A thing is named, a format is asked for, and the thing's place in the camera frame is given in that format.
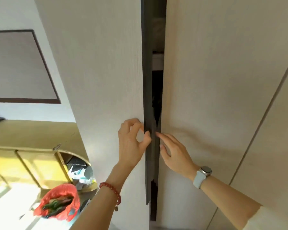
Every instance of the red mesh bag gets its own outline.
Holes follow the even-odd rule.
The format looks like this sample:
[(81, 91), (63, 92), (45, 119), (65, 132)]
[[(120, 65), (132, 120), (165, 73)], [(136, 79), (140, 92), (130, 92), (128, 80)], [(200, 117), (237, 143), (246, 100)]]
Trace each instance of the red mesh bag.
[(71, 221), (76, 215), (80, 208), (80, 198), (77, 192), (77, 188), (73, 184), (61, 184), (57, 187), (51, 189), (40, 201), (40, 205), (34, 210), (35, 216), (44, 216), (48, 214), (48, 210), (43, 210), (43, 206), (49, 203), (50, 199), (58, 198), (61, 196), (73, 196), (74, 199), (70, 205), (66, 207), (64, 211), (53, 216), (58, 220)]

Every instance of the hand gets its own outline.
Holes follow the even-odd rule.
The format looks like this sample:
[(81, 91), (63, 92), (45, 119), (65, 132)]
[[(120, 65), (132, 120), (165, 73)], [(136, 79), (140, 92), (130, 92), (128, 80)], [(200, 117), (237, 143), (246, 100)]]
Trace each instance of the hand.
[(138, 119), (129, 119), (121, 124), (119, 129), (119, 163), (120, 166), (132, 170), (141, 160), (147, 146), (151, 142), (149, 131), (144, 134), (140, 143), (137, 141), (139, 130), (144, 131), (143, 124)]
[(171, 170), (193, 181), (200, 167), (193, 163), (185, 146), (170, 134), (156, 132), (156, 136), (162, 139), (171, 151), (171, 155), (169, 155), (165, 146), (160, 145), (160, 154), (165, 164)]

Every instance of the red beaded bracelet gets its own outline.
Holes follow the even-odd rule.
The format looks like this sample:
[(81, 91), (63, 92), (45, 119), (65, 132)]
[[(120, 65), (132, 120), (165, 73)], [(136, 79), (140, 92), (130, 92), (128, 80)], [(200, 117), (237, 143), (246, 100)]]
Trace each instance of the red beaded bracelet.
[(109, 187), (111, 190), (113, 190), (113, 192), (116, 194), (117, 196), (117, 203), (116, 203), (116, 206), (115, 206), (115, 211), (118, 211), (119, 208), (118, 208), (118, 205), (120, 205), (121, 203), (121, 196), (119, 195), (119, 192), (114, 188), (114, 186), (110, 185), (109, 183), (106, 183), (106, 182), (102, 182), (100, 183), (99, 185), (99, 189), (102, 187), (102, 186), (106, 186), (106, 187)]

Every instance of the watch strap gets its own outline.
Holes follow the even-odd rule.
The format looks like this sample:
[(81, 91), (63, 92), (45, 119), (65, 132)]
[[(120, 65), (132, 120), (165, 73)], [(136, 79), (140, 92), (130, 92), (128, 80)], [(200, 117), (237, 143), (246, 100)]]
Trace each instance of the watch strap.
[(194, 178), (193, 185), (196, 188), (200, 189), (200, 185), (205, 179), (206, 179), (206, 175), (204, 173), (202, 173), (200, 170), (198, 170), (196, 172), (196, 176)]

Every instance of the sleeve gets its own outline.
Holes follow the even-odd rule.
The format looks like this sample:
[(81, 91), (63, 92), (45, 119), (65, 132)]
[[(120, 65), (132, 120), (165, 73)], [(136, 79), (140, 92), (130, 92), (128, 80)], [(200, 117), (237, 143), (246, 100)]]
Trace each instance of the sleeve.
[(288, 230), (288, 218), (266, 208), (261, 207), (251, 217), (243, 230)]

